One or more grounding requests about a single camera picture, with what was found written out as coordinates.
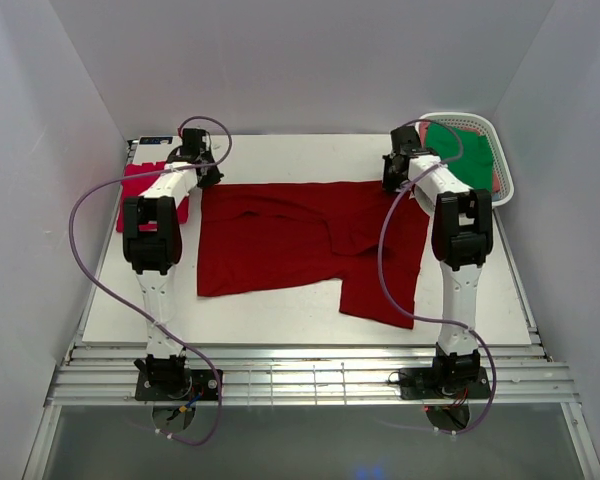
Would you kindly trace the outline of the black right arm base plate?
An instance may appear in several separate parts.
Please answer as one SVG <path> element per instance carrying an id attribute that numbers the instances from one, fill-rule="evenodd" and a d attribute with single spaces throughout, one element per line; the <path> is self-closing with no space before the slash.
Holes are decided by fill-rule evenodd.
<path id="1" fill-rule="evenodd" d="M 401 368 L 389 375 L 388 384 L 399 388 L 403 400 L 488 399 L 491 394 L 484 368 L 475 380 L 443 379 L 433 367 Z"/>

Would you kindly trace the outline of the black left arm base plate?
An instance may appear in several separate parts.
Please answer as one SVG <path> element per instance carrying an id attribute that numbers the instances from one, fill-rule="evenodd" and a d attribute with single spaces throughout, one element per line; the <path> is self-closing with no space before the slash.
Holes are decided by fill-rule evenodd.
<path id="1" fill-rule="evenodd" d="M 138 374 L 134 399 L 142 402 L 217 401 L 222 386 L 223 371 L 216 378 L 210 369 L 186 369 L 184 379 L 175 382 L 153 382 Z"/>

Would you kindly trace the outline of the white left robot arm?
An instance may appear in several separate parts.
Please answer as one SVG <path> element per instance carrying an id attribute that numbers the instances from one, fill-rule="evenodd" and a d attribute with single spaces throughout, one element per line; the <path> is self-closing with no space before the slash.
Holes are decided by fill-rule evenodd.
<path id="1" fill-rule="evenodd" d="M 185 397 L 192 387 L 185 348 L 164 332 L 175 318 L 175 269 L 183 251 L 178 208 L 193 189 L 222 179 L 207 131 L 186 128 L 180 138 L 181 145 L 168 155 L 163 172 L 139 194 L 125 198 L 122 207 L 123 255 L 151 317 L 146 357 L 136 366 L 145 386 L 174 400 Z"/>

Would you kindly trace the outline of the dark red t shirt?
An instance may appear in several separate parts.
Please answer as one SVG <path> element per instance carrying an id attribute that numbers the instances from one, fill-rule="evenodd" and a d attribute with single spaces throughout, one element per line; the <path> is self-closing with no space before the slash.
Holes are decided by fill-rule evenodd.
<path id="1" fill-rule="evenodd" d="M 410 329 L 428 225 L 377 181 L 218 185 L 201 200 L 197 293 L 337 279 L 340 313 Z"/>

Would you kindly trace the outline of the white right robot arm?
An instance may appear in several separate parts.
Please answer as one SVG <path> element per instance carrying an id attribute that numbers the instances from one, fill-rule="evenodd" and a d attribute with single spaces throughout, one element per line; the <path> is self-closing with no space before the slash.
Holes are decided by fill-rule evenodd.
<path id="1" fill-rule="evenodd" d="M 486 399 L 490 395 L 475 331 L 477 289 L 493 248 L 492 197 L 458 179 L 447 161 L 424 147 L 417 122 L 391 131 L 382 187 L 400 196 L 415 195 L 432 209 L 431 247 L 442 273 L 440 333 L 429 367 L 399 370 L 394 385 L 404 400 Z"/>

